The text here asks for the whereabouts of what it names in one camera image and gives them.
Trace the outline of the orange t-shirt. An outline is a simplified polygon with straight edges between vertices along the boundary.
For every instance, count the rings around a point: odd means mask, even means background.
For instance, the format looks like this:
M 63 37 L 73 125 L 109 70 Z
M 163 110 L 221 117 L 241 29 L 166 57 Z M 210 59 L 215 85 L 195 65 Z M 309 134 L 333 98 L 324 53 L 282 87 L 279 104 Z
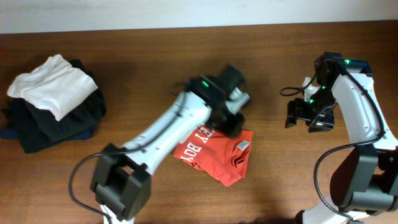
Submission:
M 246 176 L 252 137 L 250 130 L 230 138 L 201 126 L 177 145 L 174 157 L 229 187 Z

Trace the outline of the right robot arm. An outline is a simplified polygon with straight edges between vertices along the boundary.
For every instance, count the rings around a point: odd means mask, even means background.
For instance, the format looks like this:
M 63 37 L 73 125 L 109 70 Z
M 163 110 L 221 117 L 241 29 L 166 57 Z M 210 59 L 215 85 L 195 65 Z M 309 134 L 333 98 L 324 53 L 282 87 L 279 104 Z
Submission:
M 334 108 L 340 107 L 349 144 L 324 152 L 313 171 L 320 203 L 296 214 L 294 223 L 362 223 L 364 218 L 397 210 L 397 139 L 382 114 L 374 91 L 373 72 L 366 60 L 324 52 L 314 61 L 315 74 L 293 87 L 285 127 L 302 120 L 311 133 L 333 129 Z M 322 161 L 349 149 L 334 171 L 330 194 L 318 183 Z

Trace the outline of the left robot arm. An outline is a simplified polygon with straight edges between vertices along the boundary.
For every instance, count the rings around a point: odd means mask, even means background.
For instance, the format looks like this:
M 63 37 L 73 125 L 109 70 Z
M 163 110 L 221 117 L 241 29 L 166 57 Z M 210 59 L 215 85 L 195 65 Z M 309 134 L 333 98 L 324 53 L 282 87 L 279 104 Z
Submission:
M 243 73 L 227 65 L 217 76 L 190 79 L 172 106 L 121 147 L 108 144 L 98 158 L 90 189 L 105 223 L 133 223 L 151 194 L 151 179 L 165 157 L 194 130 L 207 125 L 228 137 L 241 131 L 239 110 L 250 96 Z

